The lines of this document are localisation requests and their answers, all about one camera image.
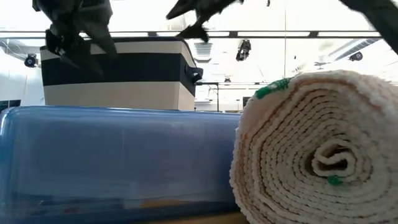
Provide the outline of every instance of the storage box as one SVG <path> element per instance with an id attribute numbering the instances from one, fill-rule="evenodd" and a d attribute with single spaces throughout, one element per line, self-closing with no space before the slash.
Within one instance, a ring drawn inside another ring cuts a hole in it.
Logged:
<path id="1" fill-rule="evenodd" d="M 104 78 L 62 63 L 40 49 L 45 102 L 58 106 L 100 106 L 160 110 L 194 110 L 196 67 L 188 44 L 176 37 L 115 39 L 118 57 L 111 60 L 91 46 Z"/>
<path id="2" fill-rule="evenodd" d="M 8 109 L 0 128 L 0 223 L 148 222 L 236 211 L 229 168 L 238 119 Z"/>

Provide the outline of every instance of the security camera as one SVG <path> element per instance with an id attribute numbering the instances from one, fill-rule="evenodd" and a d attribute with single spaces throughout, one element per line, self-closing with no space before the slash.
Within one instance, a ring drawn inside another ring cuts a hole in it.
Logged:
<path id="1" fill-rule="evenodd" d="M 34 68 L 39 64 L 36 54 L 28 54 L 25 59 L 25 66 L 29 68 Z"/>
<path id="2" fill-rule="evenodd" d="M 363 58 L 363 54 L 361 52 L 356 52 L 355 54 L 349 56 L 350 61 L 360 61 Z"/>
<path id="3" fill-rule="evenodd" d="M 242 40 L 238 47 L 238 53 L 236 54 L 236 60 L 238 62 L 244 61 L 249 56 L 251 50 L 250 40 Z"/>

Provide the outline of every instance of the white towel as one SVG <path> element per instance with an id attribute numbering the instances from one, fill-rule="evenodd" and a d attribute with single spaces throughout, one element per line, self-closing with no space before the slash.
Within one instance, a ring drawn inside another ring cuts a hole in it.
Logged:
<path id="1" fill-rule="evenodd" d="M 252 224 L 398 223 L 397 147 L 398 87 L 303 74 L 248 101 L 230 182 Z"/>

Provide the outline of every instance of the blue plastic container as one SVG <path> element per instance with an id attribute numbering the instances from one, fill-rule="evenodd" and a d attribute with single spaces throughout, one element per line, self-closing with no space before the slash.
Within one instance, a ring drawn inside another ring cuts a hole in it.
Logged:
<path id="1" fill-rule="evenodd" d="M 238 114 L 30 106 L 0 128 L 0 223 L 132 223 L 236 210 Z"/>

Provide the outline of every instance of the white wall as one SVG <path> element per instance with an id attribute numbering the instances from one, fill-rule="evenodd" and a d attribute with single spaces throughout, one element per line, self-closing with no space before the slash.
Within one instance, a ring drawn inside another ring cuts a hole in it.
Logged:
<path id="1" fill-rule="evenodd" d="M 27 68 L 0 49 L 0 101 L 21 100 L 21 106 L 44 105 L 42 71 Z"/>

